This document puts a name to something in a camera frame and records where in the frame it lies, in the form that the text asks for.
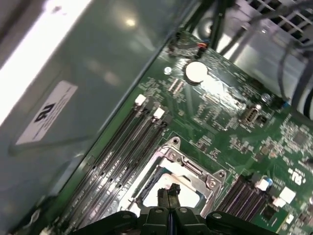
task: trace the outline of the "metal wall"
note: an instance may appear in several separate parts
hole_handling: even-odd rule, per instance
[[[0,235],[62,187],[192,3],[93,1],[0,127]],[[17,144],[60,81],[77,90],[42,139]]]

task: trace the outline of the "chip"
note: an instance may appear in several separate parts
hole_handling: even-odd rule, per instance
[[[274,208],[272,208],[272,207],[270,207],[270,206],[267,206],[267,207],[265,207],[265,209],[263,210],[262,215],[263,215],[263,217],[264,217],[266,220],[270,221],[270,219],[272,219],[272,217],[275,215],[275,213],[276,213],[276,210],[275,210]]]
[[[307,140],[307,135],[302,131],[298,131],[297,134],[293,138],[293,142],[299,146],[302,146],[306,140]]]
[[[263,146],[261,148],[261,153],[263,153],[264,155],[269,154],[269,152],[270,152],[270,149],[267,146]]]

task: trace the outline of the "integrated circuit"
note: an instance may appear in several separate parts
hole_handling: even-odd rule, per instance
[[[271,206],[266,206],[265,208],[264,208],[264,210],[263,210],[263,212],[262,212],[262,216],[266,219],[266,220],[268,220],[268,221],[270,221],[272,218],[273,218],[273,216],[275,215],[275,213],[276,213],[276,210],[273,208],[273,207],[271,207]]]
[[[308,139],[307,134],[299,130],[293,137],[292,141],[296,143],[298,146],[303,146],[307,139]]]

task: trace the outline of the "resistor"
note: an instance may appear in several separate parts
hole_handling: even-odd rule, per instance
[[[173,87],[176,85],[177,82],[178,82],[178,78],[175,79],[175,81],[172,83],[172,85],[168,89],[169,92],[173,89]]]
[[[181,87],[184,85],[184,82],[181,81],[178,86],[176,87],[176,89],[174,90],[173,94],[176,94],[177,92],[180,91]]]

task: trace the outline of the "metal screw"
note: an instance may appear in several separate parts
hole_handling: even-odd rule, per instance
[[[171,67],[165,67],[164,74],[165,75],[170,75],[171,73],[172,73],[172,68]]]
[[[217,213],[214,213],[212,216],[214,218],[216,218],[216,219],[221,219],[222,218],[222,216],[220,214],[217,214]]]
[[[216,181],[213,180],[213,179],[210,179],[210,180],[209,180],[209,186],[210,186],[211,188],[214,188],[214,187],[216,186]]]
[[[282,230],[283,230],[283,231],[286,231],[286,230],[287,230],[287,227],[288,227],[287,224],[283,224]]]
[[[123,219],[129,219],[131,216],[129,214],[123,215]]]
[[[175,153],[171,153],[170,154],[170,159],[174,159],[174,157],[176,157]]]
[[[270,101],[270,95],[267,94],[267,93],[263,93],[263,94],[261,95],[261,100],[262,100],[263,102],[265,102],[265,103],[268,103],[268,102]]]
[[[186,213],[188,210],[183,207],[183,208],[180,208],[179,211],[180,211],[181,213]]]

